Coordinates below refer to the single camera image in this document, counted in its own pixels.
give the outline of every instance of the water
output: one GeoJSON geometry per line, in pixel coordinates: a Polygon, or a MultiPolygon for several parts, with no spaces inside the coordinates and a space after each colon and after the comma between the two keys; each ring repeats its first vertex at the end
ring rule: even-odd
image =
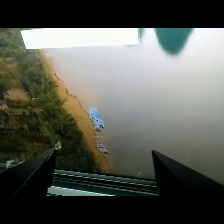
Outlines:
{"type": "Polygon", "coordinates": [[[174,50],[158,35],[148,29],[135,47],[46,53],[105,121],[115,174],[153,178],[155,149],[224,183],[224,29],[190,30],[174,50]]]}

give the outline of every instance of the blue tarp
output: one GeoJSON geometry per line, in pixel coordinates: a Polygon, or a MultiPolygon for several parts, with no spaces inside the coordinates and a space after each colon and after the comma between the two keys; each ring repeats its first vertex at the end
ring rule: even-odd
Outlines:
{"type": "Polygon", "coordinates": [[[104,125],[104,121],[100,118],[100,115],[97,109],[94,107],[91,107],[89,108],[88,112],[89,112],[90,118],[92,119],[94,123],[94,128],[102,130],[105,127],[105,125],[104,125]]]}

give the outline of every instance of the forest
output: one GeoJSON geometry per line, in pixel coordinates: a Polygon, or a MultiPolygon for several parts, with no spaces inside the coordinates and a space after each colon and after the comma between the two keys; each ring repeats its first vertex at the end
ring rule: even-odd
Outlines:
{"type": "Polygon", "coordinates": [[[76,121],[63,108],[41,53],[25,49],[21,30],[0,31],[0,161],[27,160],[61,141],[57,169],[99,171],[76,121]],[[26,97],[12,99],[10,91],[26,97]]]}

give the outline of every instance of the sandy shoreline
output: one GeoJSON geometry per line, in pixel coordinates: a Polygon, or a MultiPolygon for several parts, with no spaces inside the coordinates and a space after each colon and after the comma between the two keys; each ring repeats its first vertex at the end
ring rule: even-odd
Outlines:
{"type": "Polygon", "coordinates": [[[63,107],[68,113],[70,113],[75,118],[79,129],[83,132],[84,140],[86,141],[89,149],[95,156],[98,169],[102,173],[111,173],[111,168],[108,162],[107,155],[102,154],[96,149],[96,142],[93,136],[99,134],[95,133],[95,130],[93,129],[93,124],[89,118],[87,111],[82,107],[80,100],[76,96],[68,92],[67,88],[64,85],[64,82],[58,77],[54,70],[52,59],[47,57],[43,51],[41,51],[41,54],[43,56],[46,69],[49,71],[51,78],[55,81],[57,85],[59,97],[62,100],[65,100],[63,107]]]}

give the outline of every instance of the fluorescent light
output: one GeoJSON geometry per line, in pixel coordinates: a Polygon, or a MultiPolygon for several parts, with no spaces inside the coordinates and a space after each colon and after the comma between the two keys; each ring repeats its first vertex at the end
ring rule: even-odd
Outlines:
{"type": "Polygon", "coordinates": [[[137,45],[137,28],[44,28],[21,31],[26,49],[137,45]]]}

